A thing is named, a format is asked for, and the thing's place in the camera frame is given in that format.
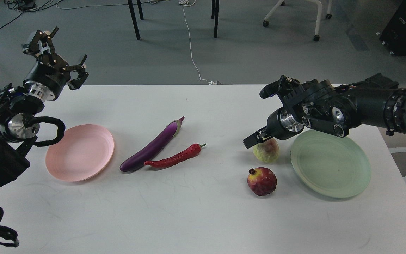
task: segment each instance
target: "white chair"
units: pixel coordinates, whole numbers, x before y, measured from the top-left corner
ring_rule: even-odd
[[[321,20],[321,16],[322,16],[322,3],[319,0],[306,0],[306,1],[313,2],[317,5],[316,30],[314,31],[314,38],[313,38],[313,40],[317,42],[320,39],[319,26],[320,26],[320,20]],[[278,3],[272,8],[272,10],[270,10],[269,13],[267,13],[267,15],[264,17],[264,21],[263,21],[264,27],[269,26],[269,18],[272,15],[272,13],[274,13],[274,11],[280,5],[284,6],[284,4],[285,4],[285,0],[279,0]],[[332,0],[328,0],[327,15],[325,16],[326,19],[332,18],[331,12],[332,12]]]

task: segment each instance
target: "black chair leg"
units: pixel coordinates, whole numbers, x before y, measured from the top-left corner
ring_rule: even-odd
[[[216,1],[215,19],[214,19],[214,38],[217,38],[217,28],[219,26],[219,0]]]
[[[137,27],[136,14],[134,13],[133,0],[128,0],[128,6],[129,6],[129,12],[131,13],[131,19],[133,20],[133,26],[134,26],[134,32],[136,32],[136,38],[137,38],[137,40],[140,40],[139,27]]]
[[[211,9],[211,19],[214,19],[214,8],[216,7],[216,0],[213,0],[213,7]]]
[[[137,8],[139,9],[140,20],[143,20],[142,5],[140,4],[140,0],[137,0]]]

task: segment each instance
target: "plate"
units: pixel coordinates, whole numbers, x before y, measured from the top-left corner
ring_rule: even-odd
[[[59,143],[48,148],[48,172],[59,180],[76,182],[98,174],[114,153],[114,138],[104,127],[83,124],[65,131]]]
[[[294,141],[290,159],[311,189],[332,198],[350,198],[366,189],[371,167],[364,151],[350,138],[308,130]]]

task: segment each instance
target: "red chili pepper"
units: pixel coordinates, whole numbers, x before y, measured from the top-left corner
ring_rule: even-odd
[[[200,146],[200,144],[192,144],[186,150],[184,150],[174,156],[171,156],[170,158],[161,159],[160,161],[145,161],[144,164],[150,165],[155,168],[171,167],[182,161],[185,161],[187,159],[197,156],[200,153],[202,146],[205,146],[205,145],[206,144],[203,144],[201,146]]]

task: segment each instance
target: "green plate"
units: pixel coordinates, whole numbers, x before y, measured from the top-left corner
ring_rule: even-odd
[[[348,137],[308,130],[295,139],[290,159],[308,187],[332,198],[358,195],[371,179],[366,154]]]

